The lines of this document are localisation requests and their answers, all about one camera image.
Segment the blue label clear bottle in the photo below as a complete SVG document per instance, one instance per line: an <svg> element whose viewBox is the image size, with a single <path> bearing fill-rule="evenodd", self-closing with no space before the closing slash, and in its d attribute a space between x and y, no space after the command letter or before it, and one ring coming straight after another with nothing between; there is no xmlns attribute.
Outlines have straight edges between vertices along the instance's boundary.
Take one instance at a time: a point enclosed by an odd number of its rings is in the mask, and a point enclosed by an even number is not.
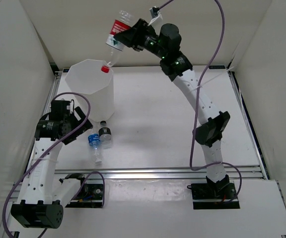
<svg viewBox="0 0 286 238"><path fill-rule="evenodd" d="M101 164L102 163L102 147L101 147L101 141L100 141L98 132L94 128L90 129L89 136L87 139L88 139L88 144L91 150L92 160L94 161L96 165Z"/></svg>

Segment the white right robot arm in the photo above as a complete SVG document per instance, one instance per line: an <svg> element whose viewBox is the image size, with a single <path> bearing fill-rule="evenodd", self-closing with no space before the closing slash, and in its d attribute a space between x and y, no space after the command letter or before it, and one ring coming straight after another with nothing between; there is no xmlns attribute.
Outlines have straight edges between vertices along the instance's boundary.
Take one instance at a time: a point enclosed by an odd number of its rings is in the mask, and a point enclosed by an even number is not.
<svg viewBox="0 0 286 238"><path fill-rule="evenodd" d="M219 198L229 185L221 153L221 139L230 115L222 112L200 87L192 64L180 51L181 35L176 25L166 23L159 34L143 20L128 30L114 36L126 47L136 51L147 50L161 59L160 66L165 75L181 90L197 113L193 130L195 141L201 145L207 164L207 192L212 198Z"/></svg>

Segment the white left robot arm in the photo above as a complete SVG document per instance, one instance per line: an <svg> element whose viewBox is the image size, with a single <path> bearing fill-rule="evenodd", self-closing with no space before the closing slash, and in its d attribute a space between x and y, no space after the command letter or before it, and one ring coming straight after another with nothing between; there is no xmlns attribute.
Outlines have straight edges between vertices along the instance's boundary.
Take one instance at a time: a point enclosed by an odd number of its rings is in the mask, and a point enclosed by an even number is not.
<svg viewBox="0 0 286 238"><path fill-rule="evenodd" d="M57 229L63 219L64 207L76 198L84 198L88 186L76 178L66 178L53 190L59 152L92 128L80 107L71 108L73 100L54 100L51 110L43 115L35 131L36 166L21 186L21 196L11 207L11 215L25 228Z"/></svg>

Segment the white octagonal plastic bin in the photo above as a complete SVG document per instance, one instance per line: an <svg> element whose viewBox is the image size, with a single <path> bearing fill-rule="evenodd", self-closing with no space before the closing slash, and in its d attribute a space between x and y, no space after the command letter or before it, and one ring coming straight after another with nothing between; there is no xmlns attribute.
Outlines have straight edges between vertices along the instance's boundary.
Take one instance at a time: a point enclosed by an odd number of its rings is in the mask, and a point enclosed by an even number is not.
<svg viewBox="0 0 286 238"><path fill-rule="evenodd" d="M115 111L113 70L105 61L81 61L69 69L65 81L72 92L88 99L91 120L107 121L112 116Z"/></svg>

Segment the black label bottle black cap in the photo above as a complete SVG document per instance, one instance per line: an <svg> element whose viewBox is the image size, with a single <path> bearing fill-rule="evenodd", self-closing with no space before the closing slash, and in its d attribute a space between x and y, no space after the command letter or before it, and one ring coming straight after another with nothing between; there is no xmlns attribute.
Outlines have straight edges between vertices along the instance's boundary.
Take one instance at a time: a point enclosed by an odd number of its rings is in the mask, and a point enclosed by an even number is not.
<svg viewBox="0 0 286 238"><path fill-rule="evenodd" d="M105 120L100 122L98 134L101 141L105 142L112 139L111 129L107 126L107 122Z"/></svg>

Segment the aluminium front rail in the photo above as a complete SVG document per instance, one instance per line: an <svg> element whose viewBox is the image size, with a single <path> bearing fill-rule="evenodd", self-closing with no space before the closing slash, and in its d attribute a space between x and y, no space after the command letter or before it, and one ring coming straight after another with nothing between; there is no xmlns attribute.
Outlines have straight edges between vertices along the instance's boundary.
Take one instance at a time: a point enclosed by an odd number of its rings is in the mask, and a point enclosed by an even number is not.
<svg viewBox="0 0 286 238"><path fill-rule="evenodd" d="M239 167L240 173L234 168L225 170L231 179L265 179L265 174L259 166ZM192 171L187 167L163 169L101 169L98 170L107 179L204 179L205 169Z"/></svg>

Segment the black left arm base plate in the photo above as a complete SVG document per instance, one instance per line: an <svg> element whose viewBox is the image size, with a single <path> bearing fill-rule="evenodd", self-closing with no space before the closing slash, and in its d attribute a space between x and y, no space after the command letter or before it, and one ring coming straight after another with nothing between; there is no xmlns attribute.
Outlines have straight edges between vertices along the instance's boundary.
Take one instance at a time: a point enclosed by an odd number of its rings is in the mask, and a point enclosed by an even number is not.
<svg viewBox="0 0 286 238"><path fill-rule="evenodd" d="M86 183L76 199L72 200L66 208L102 208L103 184Z"/></svg>

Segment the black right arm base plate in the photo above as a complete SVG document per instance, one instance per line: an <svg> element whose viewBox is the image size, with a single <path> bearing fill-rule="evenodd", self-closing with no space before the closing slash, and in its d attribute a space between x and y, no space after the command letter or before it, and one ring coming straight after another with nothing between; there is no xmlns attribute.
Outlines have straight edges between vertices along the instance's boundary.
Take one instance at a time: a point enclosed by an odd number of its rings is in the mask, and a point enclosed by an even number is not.
<svg viewBox="0 0 286 238"><path fill-rule="evenodd" d="M191 191L194 210L240 209L234 182L230 182L220 192L215 193L207 183L187 185Z"/></svg>

